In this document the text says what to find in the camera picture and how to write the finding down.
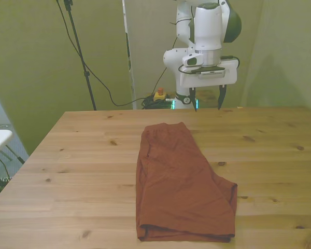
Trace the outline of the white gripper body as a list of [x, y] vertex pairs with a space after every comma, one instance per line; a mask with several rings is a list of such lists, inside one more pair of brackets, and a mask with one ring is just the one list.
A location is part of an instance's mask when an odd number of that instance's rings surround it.
[[211, 67], [181, 65], [179, 83], [183, 88], [198, 88], [232, 85], [237, 81], [238, 59], [222, 60], [219, 65]]

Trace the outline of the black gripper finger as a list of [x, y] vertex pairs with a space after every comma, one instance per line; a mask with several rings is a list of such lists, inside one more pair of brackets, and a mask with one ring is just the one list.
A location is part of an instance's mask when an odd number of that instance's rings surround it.
[[226, 91], [227, 91], [227, 85], [219, 86], [218, 110], [220, 110], [222, 107], [223, 101], [225, 99]]
[[197, 111], [196, 89], [195, 88], [189, 88], [189, 98], [191, 100], [191, 103], [193, 105], [194, 110]]

